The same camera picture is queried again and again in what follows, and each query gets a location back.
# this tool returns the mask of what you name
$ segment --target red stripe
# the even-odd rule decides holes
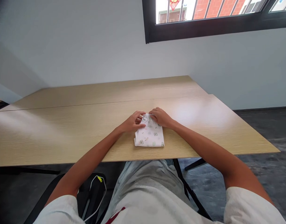
[[[119,212],[117,212],[114,216],[112,216],[107,222],[106,224],[111,224],[115,218],[118,216]]]

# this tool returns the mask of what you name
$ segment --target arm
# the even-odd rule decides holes
[[[268,194],[253,172],[236,156],[223,147],[173,120],[159,107],[149,112],[159,125],[170,128],[186,140],[190,146],[210,165],[220,171],[224,177],[226,189],[241,187],[252,191],[273,204]]]
[[[125,122],[83,155],[59,181],[45,206],[63,195],[73,195],[76,197],[80,186],[92,174],[122,133],[136,131],[146,126],[145,124],[140,124],[141,115],[144,114],[145,112],[143,111],[133,113]]]

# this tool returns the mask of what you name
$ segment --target forearm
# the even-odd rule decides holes
[[[236,156],[210,139],[173,121],[171,129],[178,133],[210,165],[219,170],[228,187],[241,187],[252,191],[273,204],[257,177]]]
[[[107,137],[83,155],[59,181],[46,205],[63,195],[73,195],[76,197],[80,186],[96,169],[110,147],[118,140],[121,134],[122,131],[119,128],[116,128]]]
[[[170,128],[186,140],[207,163],[219,170],[223,175],[234,172],[238,167],[248,169],[240,159],[203,135],[176,121],[173,121]]]

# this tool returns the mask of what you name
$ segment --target wooden table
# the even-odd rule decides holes
[[[189,76],[41,89],[0,111],[113,103],[207,93]]]
[[[279,152],[218,98],[198,94],[0,112],[0,166],[74,163],[134,111],[156,106],[233,154]],[[166,128],[165,147],[135,147],[133,138],[124,134],[103,161],[198,157]]]

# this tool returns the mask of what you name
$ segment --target table leg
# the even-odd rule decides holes
[[[176,169],[176,171],[177,171],[178,177],[180,178],[180,180],[181,180],[182,182],[184,182],[185,180],[184,180],[184,178],[183,178],[183,175],[182,175],[182,172],[181,172],[181,169],[180,169],[180,165],[179,165],[178,159],[173,159],[173,163],[174,163],[175,169]],[[184,186],[184,193],[185,193],[185,195],[187,196],[187,198],[189,199],[189,195],[188,195],[188,193],[187,193],[187,190],[186,190],[186,187],[185,187],[185,186]]]
[[[19,167],[19,166],[0,167],[0,174],[17,175],[17,174],[20,174],[20,173],[59,174],[60,171],[56,171],[56,170],[42,170],[42,169],[26,168],[26,167]]]
[[[191,169],[194,169],[194,168],[197,168],[199,166],[202,166],[204,164],[206,164],[207,162],[205,162],[204,159],[199,159],[197,160],[196,162],[193,162],[192,164],[186,166],[184,169],[185,171],[188,171],[188,170],[191,170]]]
[[[184,185],[184,192],[185,195],[188,197],[187,191],[189,192],[189,194],[191,195],[192,199],[194,200],[194,202],[196,203],[196,206],[198,207],[198,213],[202,216],[204,216],[205,218],[208,218],[209,220],[212,220],[211,217],[209,216],[209,214],[207,213],[207,211],[205,210],[205,208],[203,207],[203,205],[201,204],[201,202],[199,201],[199,199],[197,198],[195,192],[190,188],[190,186],[188,185],[188,183],[185,181],[185,179],[183,178],[182,172],[181,172],[181,168],[179,165],[179,161],[178,159],[173,159],[173,163],[175,166],[175,169],[177,171],[178,177],[181,179],[181,181],[183,182]]]

